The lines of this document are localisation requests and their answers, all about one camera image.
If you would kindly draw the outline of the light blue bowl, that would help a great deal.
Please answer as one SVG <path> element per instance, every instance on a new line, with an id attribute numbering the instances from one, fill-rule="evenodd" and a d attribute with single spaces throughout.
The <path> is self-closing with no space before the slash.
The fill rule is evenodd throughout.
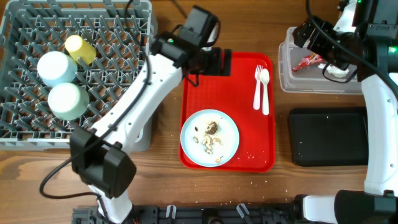
<path id="1" fill-rule="evenodd" d="M 59 51 L 47 52 L 37 64 L 40 78 L 49 87 L 72 82 L 77 71 L 78 67 L 74 59 Z"/>

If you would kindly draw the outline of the yellow plastic cup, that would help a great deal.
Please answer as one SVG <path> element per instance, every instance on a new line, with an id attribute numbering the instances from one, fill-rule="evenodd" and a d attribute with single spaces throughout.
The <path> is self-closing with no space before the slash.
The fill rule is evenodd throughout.
<path id="1" fill-rule="evenodd" d="M 95 48 L 79 35 L 69 36 L 65 41 L 65 48 L 77 63 L 79 63 L 78 59 L 81 58 L 86 65 L 89 65 L 96 58 Z"/>

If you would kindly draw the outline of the red snack wrapper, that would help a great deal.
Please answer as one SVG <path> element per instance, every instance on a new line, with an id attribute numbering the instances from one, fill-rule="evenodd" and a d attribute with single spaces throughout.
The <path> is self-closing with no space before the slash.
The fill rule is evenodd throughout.
<path id="1" fill-rule="evenodd" d="M 324 59 L 316 54 L 316 53 L 312 53 L 310 55 L 305 56 L 303 59 L 301 59 L 301 61 L 298 63 L 298 65 L 296 65 L 295 67 L 292 68 L 293 72 L 297 72 L 303 68 L 309 67 L 311 65 L 315 65 L 315 64 L 319 64 L 319 63 L 323 63 Z"/>

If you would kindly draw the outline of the green plastic bowl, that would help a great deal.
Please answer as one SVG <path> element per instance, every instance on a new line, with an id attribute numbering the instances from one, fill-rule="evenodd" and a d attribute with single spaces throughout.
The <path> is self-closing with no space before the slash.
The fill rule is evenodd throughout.
<path id="1" fill-rule="evenodd" d="M 48 104 L 52 113 L 62 120 L 74 120 L 82 116 L 90 103 L 86 90 L 73 83 L 61 83 L 49 93 Z"/>

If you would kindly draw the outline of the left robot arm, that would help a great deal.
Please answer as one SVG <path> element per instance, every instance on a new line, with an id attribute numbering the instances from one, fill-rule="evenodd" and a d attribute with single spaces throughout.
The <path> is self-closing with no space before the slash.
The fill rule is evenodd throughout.
<path id="1" fill-rule="evenodd" d="M 132 212 L 127 188 L 136 174 L 129 155 L 143 127 L 161 101 L 192 75 L 228 75 L 230 50 L 212 46 L 221 22 L 194 6 L 185 23 L 155 37 L 145 64 L 119 101 L 87 131 L 70 139 L 72 169 L 98 199 L 106 223 L 124 223 Z"/>

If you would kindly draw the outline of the white plastic fork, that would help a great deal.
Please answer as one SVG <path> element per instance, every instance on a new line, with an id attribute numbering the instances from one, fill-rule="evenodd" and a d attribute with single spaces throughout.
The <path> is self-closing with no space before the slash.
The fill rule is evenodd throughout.
<path id="1" fill-rule="evenodd" d="M 261 94 L 261 81 L 260 81 L 260 74 L 262 72 L 262 65 L 257 65 L 256 71 L 254 73 L 254 78 L 256 80 L 256 87 L 255 87 L 255 92 L 254 92 L 254 99 L 253 99 L 253 108 L 255 110 L 258 110 L 260 108 L 260 94 Z"/>

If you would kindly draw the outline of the white plastic spoon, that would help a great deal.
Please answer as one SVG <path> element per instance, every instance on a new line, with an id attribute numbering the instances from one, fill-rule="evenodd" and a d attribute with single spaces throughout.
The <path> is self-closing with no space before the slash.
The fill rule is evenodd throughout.
<path id="1" fill-rule="evenodd" d="M 260 81 L 263 84 L 263 96 L 262 96 L 262 113 L 269 115 L 269 96 L 268 96 L 268 84 L 270 82 L 270 75 L 268 69 L 264 68 L 260 74 Z"/>

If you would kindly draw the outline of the white napkin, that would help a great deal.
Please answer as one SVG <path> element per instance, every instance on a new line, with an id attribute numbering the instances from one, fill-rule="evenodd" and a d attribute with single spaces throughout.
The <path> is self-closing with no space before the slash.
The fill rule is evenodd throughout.
<path id="1" fill-rule="evenodd" d="M 320 63 L 318 65 L 318 68 L 320 68 L 321 70 L 325 68 L 329 74 L 333 75 L 336 78 L 343 78 L 349 73 L 348 68 L 346 70 L 342 70 L 334 65 L 327 66 L 325 63 Z"/>

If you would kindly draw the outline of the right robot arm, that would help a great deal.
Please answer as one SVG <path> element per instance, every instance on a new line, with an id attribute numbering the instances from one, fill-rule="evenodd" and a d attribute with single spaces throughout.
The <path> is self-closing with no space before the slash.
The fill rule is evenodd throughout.
<path id="1" fill-rule="evenodd" d="M 397 222 L 397 1 L 357 1 L 349 31 L 312 13 L 296 27 L 295 45 L 328 63 L 356 67 L 368 114 L 369 157 L 364 189 L 333 196 L 298 195 L 302 223 Z"/>

